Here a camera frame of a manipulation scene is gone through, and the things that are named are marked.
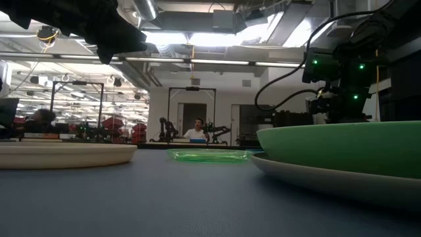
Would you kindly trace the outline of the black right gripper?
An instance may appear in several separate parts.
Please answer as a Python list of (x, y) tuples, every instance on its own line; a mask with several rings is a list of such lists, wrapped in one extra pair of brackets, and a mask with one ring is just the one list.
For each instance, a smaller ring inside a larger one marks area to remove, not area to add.
[(363, 112), (367, 99), (371, 98), (369, 88), (338, 86), (321, 89), (316, 97), (318, 113), (326, 115), (327, 124), (368, 122), (372, 115)]

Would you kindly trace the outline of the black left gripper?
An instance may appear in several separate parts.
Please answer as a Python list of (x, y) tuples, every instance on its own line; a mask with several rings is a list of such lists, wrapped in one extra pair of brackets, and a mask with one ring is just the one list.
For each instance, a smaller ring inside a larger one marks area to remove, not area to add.
[(118, 0), (50, 0), (53, 26), (69, 36), (99, 30), (97, 54), (108, 65), (115, 53), (145, 51), (146, 35), (117, 14)]

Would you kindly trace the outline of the opaque green plate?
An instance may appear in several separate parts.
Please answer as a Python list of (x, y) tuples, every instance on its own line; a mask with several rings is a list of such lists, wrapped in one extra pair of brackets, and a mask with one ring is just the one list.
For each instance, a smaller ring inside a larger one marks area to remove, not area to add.
[(421, 121), (267, 128), (257, 137), (274, 161), (421, 179)]

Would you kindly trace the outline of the cream plate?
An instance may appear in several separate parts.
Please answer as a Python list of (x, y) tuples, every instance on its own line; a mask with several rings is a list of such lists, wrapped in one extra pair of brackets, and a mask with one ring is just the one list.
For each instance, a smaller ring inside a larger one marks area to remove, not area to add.
[(0, 142), (0, 169), (71, 169), (119, 165), (132, 160), (135, 145)]

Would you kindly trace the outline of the clear green plastic plate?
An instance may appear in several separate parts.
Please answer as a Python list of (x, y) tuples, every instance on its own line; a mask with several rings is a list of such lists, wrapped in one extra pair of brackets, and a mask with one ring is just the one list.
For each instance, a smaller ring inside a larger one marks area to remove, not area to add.
[(243, 163), (253, 152), (235, 149), (167, 149), (167, 154), (175, 161), (204, 164)]

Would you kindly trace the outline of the whiteboard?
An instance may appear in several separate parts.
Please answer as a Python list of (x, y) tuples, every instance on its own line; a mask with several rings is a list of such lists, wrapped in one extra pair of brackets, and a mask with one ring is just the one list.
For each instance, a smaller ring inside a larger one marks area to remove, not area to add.
[(370, 115), (372, 117), (368, 119), (370, 122), (381, 121), (379, 106), (380, 99), (378, 98), (378, 96), (381, 92), (387, 92), (390, 87), (390, 78), (380, 81), (379, 84), (372, 84), (370, 86), (369, 94), (371, 95), (371, 98), (366, 100), (362, 111), (365, 115)]

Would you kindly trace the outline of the black cabinet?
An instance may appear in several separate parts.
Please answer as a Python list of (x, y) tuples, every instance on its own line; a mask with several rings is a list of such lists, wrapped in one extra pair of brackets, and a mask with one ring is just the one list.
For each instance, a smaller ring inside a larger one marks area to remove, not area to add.
[(313, 117), (309, 113), (293, 113), (290, 111), (280, 111), (274, 113), (273, 127), (304, 126), (312, 125)]

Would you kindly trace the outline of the red storage bin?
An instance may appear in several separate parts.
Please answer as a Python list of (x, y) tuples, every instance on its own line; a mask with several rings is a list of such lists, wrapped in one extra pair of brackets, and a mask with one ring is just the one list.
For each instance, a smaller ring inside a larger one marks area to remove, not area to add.
[(124, 127), (124, 122), (119, 118), (109, 117), (102, 121), (101, 125), (107, 131), (116, 131)]
[(139, 123), (132, 128), (132, 143), (141, 144), (147, 141), (147, 126)]

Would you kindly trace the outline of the large grey plate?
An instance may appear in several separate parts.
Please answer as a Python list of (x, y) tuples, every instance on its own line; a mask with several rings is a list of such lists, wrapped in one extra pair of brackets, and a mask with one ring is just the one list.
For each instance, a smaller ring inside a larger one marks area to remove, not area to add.
[(338, 171), (272, 161), (265, 152), (251, 156), (263, 173), (282, 182), (339, 198), (421, 213), (421, 179)]

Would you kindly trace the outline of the dark shelf unit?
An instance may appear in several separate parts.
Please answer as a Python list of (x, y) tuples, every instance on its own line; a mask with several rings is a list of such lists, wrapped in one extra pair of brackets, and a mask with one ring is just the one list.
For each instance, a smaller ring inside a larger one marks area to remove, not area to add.
[(238, 144), (240, 146), (260, 146), (257, 132), (262, 129), (272, 128), (273, 125), (273, 112), (260, 111), (254, 105), (240, 105)]

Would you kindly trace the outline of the long ceiling strip light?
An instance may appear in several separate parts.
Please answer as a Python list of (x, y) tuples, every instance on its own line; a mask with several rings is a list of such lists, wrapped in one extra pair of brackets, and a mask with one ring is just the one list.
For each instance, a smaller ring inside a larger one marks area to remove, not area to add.
[(88, 64), (105, 63), (107, 65), (121, 65), (128, 62), (142, 63), (173, 63), (173, 64), (204, 64), (204, 65), (233, 65), (233, 66), (258, 66), (273, 68), (295, 68), (297, 63), (259, 62), (259, 61), (232, 61), (220, 59), (183, 59), (183, 58), (160, 58), (160, 57), (112, 57), (110, 61), (101, 61), (95, 55), (61, 55), (51, 53), (21, 53), (0, 51), (0, 59), (21, 61), (45, 61), (45, 62), (75, 62)]

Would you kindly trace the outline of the person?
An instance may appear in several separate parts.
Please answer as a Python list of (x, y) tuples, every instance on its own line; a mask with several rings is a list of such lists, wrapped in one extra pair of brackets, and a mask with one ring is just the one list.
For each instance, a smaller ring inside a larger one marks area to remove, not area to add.
[(194, 128), (189, 129), (185, 134), (185, 139), (207, 139), (209, 135), (203, 130), (203, 119), (197, 118), (195, 119)]
[(51, 123), (55, 120), (56, 114), (48, 109), (38, 109), (24, 124), (24, 131), (27, 133), (47, 134), (54, 131)]

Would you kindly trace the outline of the grey ceiling box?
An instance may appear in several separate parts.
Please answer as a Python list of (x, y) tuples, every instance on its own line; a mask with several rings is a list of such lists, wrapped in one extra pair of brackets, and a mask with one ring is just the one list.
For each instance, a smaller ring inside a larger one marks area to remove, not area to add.
[(231, 34), (234, 31), (234, 13), (225, 10), (213, 10), (212, 29), (218, 33)]

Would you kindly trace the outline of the smooth silver ventilation duct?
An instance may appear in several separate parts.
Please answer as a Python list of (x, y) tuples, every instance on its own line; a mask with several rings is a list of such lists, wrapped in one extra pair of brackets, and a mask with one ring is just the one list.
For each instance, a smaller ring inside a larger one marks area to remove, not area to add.
[(159, 8), (155, 0), (133, 0), (133, 2), (142, 20), (151, 21), (158, 17)]

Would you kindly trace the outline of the black robot station frame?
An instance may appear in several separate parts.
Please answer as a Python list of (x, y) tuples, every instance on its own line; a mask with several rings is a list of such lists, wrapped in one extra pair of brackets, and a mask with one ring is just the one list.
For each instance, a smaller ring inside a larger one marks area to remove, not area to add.
[[(176, 95), (180, 90), (191, 91), (191, 92), (198, 92), (201, 89), (199, 87), (190, 86), (185, 88), (169, 88), (168, 89), (168, 107), (167, 107), (167, 120), (170, 118), (170, 102), (173, 95)], [(204, 103), (181, 103), (182, 105), (182, 121), (180, 124), (182, 125), (181, 132), (177, 135), (176, 138), (184, 138), (184, 134), (189, 130), (194, 128), (195, 119), (200, 118), (204, 119), (207, 115), (207, 105)]]
[(98, 116), (98, 120), (97, 120), (97, 127), (100, 127), (101, 125), (101, 116), (102, 116), (102, 110), (103, 110), (103, 95), (104, 95), (104, 89), (105, 89), (105, 85), (104, 83), (101, 82), (86, 82), (86, 81), (73, 81), (73, 82), (58, 82), (58, 81), (53, 81), (53, 85), (52, 85), (52, 91), (51, 91), (51, 99), (50, 99), (50, 108), (49, 110), (51, 112), (53, 112), (53, 106), (54, 106), (54, 101), (55, 101), (55, 94), (60, 90), (60, 89), (56, 89), (56, 85), (57, 84), (61, 84), (61, 86), (65, 86), (66, 84), (72, 84), (74, 86), (86, 86), (86, 85), (99, 85), (101, 87), (101, 91), (100, 91), (100, 101), (99, 101), (99, 116)]

